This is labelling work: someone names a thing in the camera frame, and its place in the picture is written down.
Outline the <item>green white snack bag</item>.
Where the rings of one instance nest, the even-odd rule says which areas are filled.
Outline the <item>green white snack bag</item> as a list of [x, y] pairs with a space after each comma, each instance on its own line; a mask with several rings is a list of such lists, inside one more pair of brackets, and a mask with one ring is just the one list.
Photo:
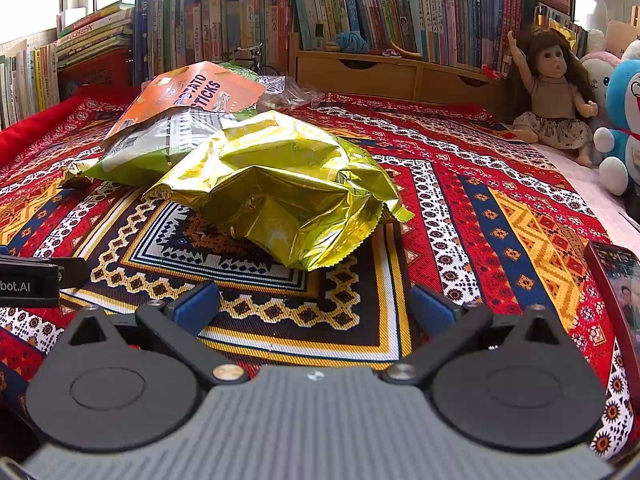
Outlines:
[[101, 157], [69, 164], [60, 187], [86, 188], [96, 180], [149, 186], [202, 142], [256, 114], [253, 107], [236, 113], [166, 110], [125, 133]]

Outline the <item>gold foil snack bag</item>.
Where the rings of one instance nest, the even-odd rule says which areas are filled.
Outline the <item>gold foil snack bag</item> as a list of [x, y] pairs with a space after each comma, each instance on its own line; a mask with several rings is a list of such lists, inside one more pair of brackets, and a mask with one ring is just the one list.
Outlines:
[[274, 110], [215, 131], [145, 195], [305, 271], [340, 263], [382, 220], [413, 217], [368, 151]]

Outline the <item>orange potato sticks bag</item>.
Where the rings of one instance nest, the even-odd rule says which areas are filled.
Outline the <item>orange potato sticks bag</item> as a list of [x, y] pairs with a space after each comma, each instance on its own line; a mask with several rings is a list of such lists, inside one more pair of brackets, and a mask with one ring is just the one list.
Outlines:
[[168, 110], [239, 113], [254, 106], [265, 90], [260, 82], [208, 61], [176, 68], [146, 85], [112, 125], [103, 143], [110, 145], [125, 132]]

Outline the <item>clear plastic bag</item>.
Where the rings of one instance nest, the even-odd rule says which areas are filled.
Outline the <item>clear plastic bag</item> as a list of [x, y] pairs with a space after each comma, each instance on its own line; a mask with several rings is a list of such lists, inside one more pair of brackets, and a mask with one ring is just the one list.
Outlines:
[[324, 99], [324, 94], [318, 89], [301, 87], [289, 76], [260, 75], [258, 82], [265, 87], [256, 104], [258, 112], [286, 112], [306, 105], [317, 106]]

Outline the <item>left row of upright books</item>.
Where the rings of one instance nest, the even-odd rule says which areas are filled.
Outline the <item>left row of upright books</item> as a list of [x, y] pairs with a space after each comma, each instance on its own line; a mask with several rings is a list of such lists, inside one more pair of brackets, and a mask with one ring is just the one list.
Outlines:
[[22, 40], [1, 52], [0, 68], [2, 129], [61, 101], [55, 44]]

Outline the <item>row of upright books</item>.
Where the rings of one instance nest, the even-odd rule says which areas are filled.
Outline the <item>row of upright books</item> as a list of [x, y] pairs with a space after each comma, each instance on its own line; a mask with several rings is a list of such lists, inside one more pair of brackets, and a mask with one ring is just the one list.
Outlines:
[[2, 129], [61, 101], [55, 44], [22, 40], [1, 52], [0, 68]]
[[506, 35], [533, 24], [536, 0], [295, 0], [305, 50], [337, 51], [339, 32], [358, 32], [369, 54], [465, 70], [507, 73]]
[[262, 44], [262, 62], [288, 71], [293, 0], [134, 0], [132, 81]]

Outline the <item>red crate under books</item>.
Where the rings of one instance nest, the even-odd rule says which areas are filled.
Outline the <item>red crate under books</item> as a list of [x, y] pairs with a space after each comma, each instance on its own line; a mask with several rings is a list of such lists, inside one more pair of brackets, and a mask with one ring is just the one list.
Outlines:
[[119, 48], [58, 71], [58, 92], [68, 99], [82, 86], [114, 84], [125, 87], [132, 83], [131, 50]]

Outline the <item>right row of upright books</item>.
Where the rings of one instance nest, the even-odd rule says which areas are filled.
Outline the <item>right row of upright books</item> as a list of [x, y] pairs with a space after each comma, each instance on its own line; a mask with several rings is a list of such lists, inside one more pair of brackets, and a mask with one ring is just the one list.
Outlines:
[[506, 35], [533, 24], [536, 0], [295, 0], [305, 50], [337, 51], [339, 32], [358, 32], [369, 54], [465, 70], [507, 73]]

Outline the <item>red patterned table cloth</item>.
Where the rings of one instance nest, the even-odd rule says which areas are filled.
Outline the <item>red patterned table cloth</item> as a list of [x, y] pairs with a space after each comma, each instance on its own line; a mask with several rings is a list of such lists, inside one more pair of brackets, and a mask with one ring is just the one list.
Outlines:
[[75, 312], [128, 313], [216, 282], [218, 316], [202, 339], [250, 374], [265, 364], [378, 370], [420, 344], [408, 288], [498, 314], [554, 311], [605, 391], [591, 446], [619, 458], [639, 444], [629, 368], [584, 251], [605, 228], [562, 172], [513, 141], [475, 105], [427, 106], [327, 94], [294, 116], [369, 151], [412, 212], [384, 226], [337, 266], [304, 272], [141, 188], [93, 182], [64, 188], [63, 170], [100, 154], [136, 96], [85, 88], [1, 133], [1, 245], [19, 257], [80, 257], [91, 275], [55, 309], [1, 313], [1, 420], [26, 420], [25, 393]]

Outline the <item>dark red book cover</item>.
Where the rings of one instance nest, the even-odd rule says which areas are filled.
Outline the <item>dark red book cover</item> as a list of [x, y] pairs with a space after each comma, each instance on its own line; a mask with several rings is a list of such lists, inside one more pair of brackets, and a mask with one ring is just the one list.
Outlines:
[[639, 366], [639, 258], [628, 248], [603, 242], [589, 242], [585, 258], [620, 351]]

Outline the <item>blue Doraemon plush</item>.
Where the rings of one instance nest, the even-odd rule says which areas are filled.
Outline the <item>blue Doraemon plush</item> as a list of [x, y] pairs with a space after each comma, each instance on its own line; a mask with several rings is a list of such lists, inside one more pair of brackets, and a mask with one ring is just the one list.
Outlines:
[[600, 180], [616, 196], [639, 183], [639, 65], [638, 58], [628, 58], [613, 70], [606, 94], [612, 127], [593, 133], [594, 147], [603, 155]]

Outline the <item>brown haired doll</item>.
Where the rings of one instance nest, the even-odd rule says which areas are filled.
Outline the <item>brown haired doll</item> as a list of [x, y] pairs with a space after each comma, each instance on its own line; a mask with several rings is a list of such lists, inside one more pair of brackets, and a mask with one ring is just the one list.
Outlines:
[[513, 132], [522, 141], [541, 143], [576, 155], [580, 166], [592, 165], [589, 118], [599, 107], [588, 73], [557, 30], [534, 27], [519, 44], [508, 38], [515, 78], [518, 116]]

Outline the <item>miniature black bicycle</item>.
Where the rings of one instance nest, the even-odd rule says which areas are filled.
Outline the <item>miniature black bicycle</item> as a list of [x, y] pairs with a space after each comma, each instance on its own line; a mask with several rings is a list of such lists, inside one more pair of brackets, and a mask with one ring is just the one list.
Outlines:
[[277, 77], [280, 73], [272, 66], [262, 62], [262, 44], [251, 47], [236, 47], [224, 55], [223, 68], [243, 77], [255, 79], [259, 76]]

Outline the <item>blue yarn ball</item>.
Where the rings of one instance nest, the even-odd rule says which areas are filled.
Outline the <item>blue yarn ball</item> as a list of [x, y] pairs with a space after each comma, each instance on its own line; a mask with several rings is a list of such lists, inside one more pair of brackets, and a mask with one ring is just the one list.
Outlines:
[[339, 32], [336, 35], [335, 43], [337, 49], [341, 52], [353, 54], [370, 53], [367, 40], [363, 39], [358, 32]]

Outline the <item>white pink rabbit plush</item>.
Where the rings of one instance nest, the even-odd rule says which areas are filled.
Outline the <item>white pink rabbit plush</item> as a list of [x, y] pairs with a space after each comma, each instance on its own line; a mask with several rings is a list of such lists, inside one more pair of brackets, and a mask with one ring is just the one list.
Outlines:
[[593, 30], [588, 34], [587, 53], [580, 59], [580, 62], [588, 73], [599, 110], [597, 116], [589, 119], [591, 130], [608, 127], [611, 122], [606, 110], [606, 92], [608, 92], [608, 84], [613, 70], [620, 64], [620, 58], [605, 50], [604, 33], [600, 30]]

